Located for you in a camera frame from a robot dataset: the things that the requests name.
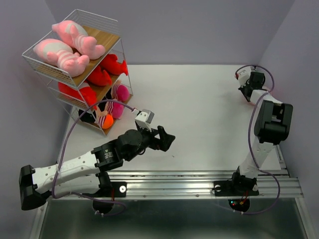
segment gray wall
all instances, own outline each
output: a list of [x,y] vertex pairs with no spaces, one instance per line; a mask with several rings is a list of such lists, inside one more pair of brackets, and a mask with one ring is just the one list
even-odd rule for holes
[[275,77],[274,96],[294,106],[282,143],[289,171],[298,176],[319,232],[319,1],[296,0],[260,64]]
[[294,0],[46,0],[119,21],[130,64],[257,63]]
[[20,209],[20,167],[54,163],[67,117],[21,57],[55,23],[45,2],[5,0],[0,22],[0,238],[23,239],[34,212]]

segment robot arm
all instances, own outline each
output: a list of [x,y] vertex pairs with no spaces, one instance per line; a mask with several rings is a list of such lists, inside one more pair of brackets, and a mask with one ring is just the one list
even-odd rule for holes
[[245,192],[248,192],[249,196],[258,196],[259,168],[276,145],[288,137],[293,106],[276,100],[263,89],[265,83],[263,73],[252,70],[249,74],[243,70],[236,75],[236,78],[240,84],[239,90],[248,102],[256,104],[265,94],[257,106],[259,112],[254,126],[256,138],[252,144],[252,152],[257,165],[248,152],[231,180],[214,182],[215,196],[242,196]]
[[[122,191],[121,186],[126,183],[111,183],[107,171],[121,167],[123,160],[131,161],[147,148],[164,152],[169,149],[175,136],[167,134],[162,126],[157,129],[150,127],[154,113],[147,110],[135,110],[133,113],[136,114],[137,130],[130,129],[117,139],[62,164],[56,182],[58,195],[77,191],[107,197],[111,189],[117,186]],[[19,187],[22,210],[31,210],[45,204],[51,196],[50,189],[56,171],[57,164],[43,168],[33,168],[31,165],[21,168]]]

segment purple cable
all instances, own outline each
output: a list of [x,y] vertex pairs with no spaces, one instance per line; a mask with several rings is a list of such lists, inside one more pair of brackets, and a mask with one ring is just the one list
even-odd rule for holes
[[243,69],[243,68],[245,68],[245,67],[248,67],[248,66],[259,67],[259,68],[265,70],[265,71],[270,75],[271,80],[272,80],[272,83],[273,83],[271,89],[270,89],[268,92],[264,93],[264,94],[257,100],[257,102],[256,102],[256,104],[255,104],[255,106],[254,106],[253,112],[252,112],[252,114],[251,114],[251,118],[250,118],[249,126],[248,126],[248,146],[249,146],[250,154],[251,154],[251,156],[252,156],[252,158],[253,158],[253,160],[254,160],[254,163],[255,163],[256,167],[258,168],[258,170],[259,170],[260,172],[272,176],[272,177],[275,179],[275,181],[276,181],[276,183],[277,183],[277,185],[278,185],[278,193],[277,193],[277,196],[276,196],[275,201],[273,202],[273,204],[272,204],[271,206],[269,206],[268,208],[266,208],[266,209],[264,209],[264,210],[261,210],[261,211],[259,211],[259,212],[243,213],[243,214],[246,214],[246,215],[256,215],[256,214],[264,213],[264,212],[266,212],[266,211],[272,209],[272,208],[277,204],[277,202],[278,202],[278,200],[279,200],[279,197],[280,197],[281,189],[280,189],[279,181],[278,181],[278,179],[276,178],[275,175],[273,175],[273,174],[270,173],[270,172],[266,172],[266,171],[263,171],[263,170],[260,169],[260,167],[259,167],[259,165],[258,165],[258,163],[257,163],[256,157],[255,157],[255,155],[254,155],[252,146],[251,146],[251,137],[250,137],[251,128],[252,128],[252,124],[253,124],[253,119],[254,119],[255,112],[256,112],[256,110],[257,110],[258,104],[259,104],[259,102],[262,100],[262,98],[264,98],[265,95],[267,95],[268,93],[270,93],[270,92],[272,92],[272,91],[274,90],[275,80],[274,80],[274,77],[273,77],[273,75],[271,74],[271,72],[270,72],[269,70],[267,70],[265,67],[262,67],[262,66],[259,66],[259,65],[245,65],[245,66],[242,66],[242,67],[240,67],[240,68],[235,72],[235,74],[237,74],[237,72],[238,72],[239,70],[241,70],[241,69]]
[[74,129],[75,125],[77,124],[77,122],[80,120],[80,118],[82,116],[84,116],[84,114],[86,112],[88,112],[91,108],[93,108],[94,106],[100,104],[100,103],[104,103],[104,102],[115,102],[115,103],[118,103],[120,105],[123,105],[127,108],[129,108],[131,111],[134,111],[134,108],[130,107],[129,105],[123,103],[123,102],[119,102],[119,101],[116,101],[116,100],[102,100],[102,101],[99,101],[93,105],[91,105],[88,109],[86,109],[73,123],[73,125],[71,126],[68,134],[66,135],[65,137],[65,140],[64,140],[64,143],[63,143],[63,146],[62,146],[62,151],[61,151],[61,156],[60,156],[60,160],[58,162],[58,168],[57,168],[57,171],[54,175],[54,178],[53,178],[53,184],[52,184],[52,198],[54,199],[59,199],[59,198],[62,198],[66,195],[76,195],[76,196],[79,196],[79,197],[82,197],[82,198],[87,198],[87,199],[90,199],[92,201],[96,201],[96,202],[101,202],[101,203],[109,203],[109,204],[117,204],[117,205],[121,205],[123,207],[123,209],[120,211],[120,212],[117,212],[117,213],[113,213],[113,214],[106,214],[106,216],[115,216],[115,215],[118,215],[120,213],[122,213],[125,209],[126,209],[126,205],[124,203],[121,203],[121,202],[115,202],[115,201],[107,201],[107,200],[102,200],[102,199],[96,199],[96,198],[92,198],[92,197],[89,197],[89,196],[86,196],[86,195],[83,195],[81,193],[75,193],[75,192],[70,192],[70,193],[65,193],[65,194],[62,194],[62,195],[59,195],[59,196],[56,196],[55,195],[55,185],[56,185],[56,181],[58,179],[58,175],[59,175],[59,171],[62,167],[62,162],[63,162],[63,157],[64,157],[64,153],[65,153],[65,148],[66,148],[66,143],[70,137],[70,134],[72,132],[72,130]]

